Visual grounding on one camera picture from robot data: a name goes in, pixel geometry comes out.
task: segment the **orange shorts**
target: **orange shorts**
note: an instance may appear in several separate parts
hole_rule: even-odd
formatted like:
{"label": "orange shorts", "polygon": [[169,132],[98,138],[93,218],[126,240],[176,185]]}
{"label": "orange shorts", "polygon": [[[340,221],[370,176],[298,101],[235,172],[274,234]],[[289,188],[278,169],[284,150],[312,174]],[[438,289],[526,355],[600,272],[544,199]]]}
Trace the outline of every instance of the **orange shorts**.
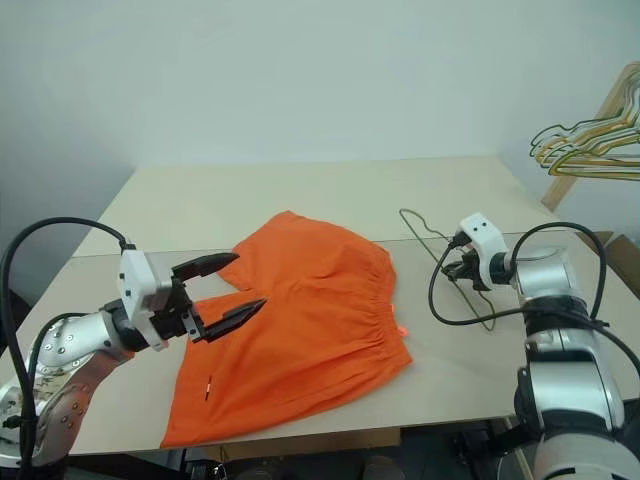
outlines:
{"label": "orange shorts", "polygon": [[411,362],[393,317],[396,276],[383,248],[283,212],[234,251],[240,258],[219,274],[240,291],[198,302],[203,322],[244,302],[264,297],[267,303],[233,333],[188,344],[163,447],[337,407]]}

